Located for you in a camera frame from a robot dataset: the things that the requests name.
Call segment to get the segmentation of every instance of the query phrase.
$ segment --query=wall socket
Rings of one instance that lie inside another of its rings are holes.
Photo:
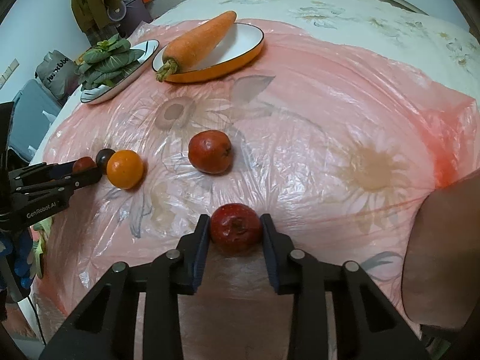
[[[7,70],[5,70],[5,73],[3,73],[1,76],[0,76],[0,89],[2,89],[3,87],[3,84],[5,84],[7,82],[7,80],[10,78],[11,74],[15,71],[16,68],[18,68],[18,61],[17,59],[14,59],[10,66],[8,66]]]

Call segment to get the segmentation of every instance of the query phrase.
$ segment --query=cable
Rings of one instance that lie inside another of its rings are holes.
[[[28,298],[28,301],[30,302],[30,305],[32,306],[33,312],[35,313],[35,319],[37,320],[38,330],[40,331],[40,336],[42,337],[43,345],[47,346],[45,337],[43,335],[42,326],[40,325],[40,319],[38,317],[37,310],[35,309],[35,306],[33,305],[32,299],[30,299],[30,296],[27,296],[27,298]]]

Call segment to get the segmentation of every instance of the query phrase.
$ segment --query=hand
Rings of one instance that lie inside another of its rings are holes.
[[[25,230],[14,244],[11,239],[0,234],[0,258],[15,253],[15,263],[13,270],[21,278],[20,283],[23,288],[29,288],[32,285],[35,272],[37,271],[34,261],[33,240],[28,230]],[[0,291],[6,288],[6,284],[0,275]]]
[[[402,277],[411,321],[460,330],[480,297],[480,170],[433,191],[415,217]]]

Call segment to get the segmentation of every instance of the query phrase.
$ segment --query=orange-rimmed plate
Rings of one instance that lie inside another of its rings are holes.
[[[171,74],[165,81],[169,83],[202,83],[237,71],[252,61],[263,48],[263,31],[251,24],[235,23],[225,38],[213,51],[192,70]],[[153,60],[153,70],[163,66],[164,47]]]

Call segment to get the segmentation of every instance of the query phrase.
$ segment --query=carrot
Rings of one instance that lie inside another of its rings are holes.
[[[157,71],[157,80],[162,82],[170,74],[198,64],[220,43],[236,19],[234,11],[227,11],[172,40],[163,52],[164,64]]]

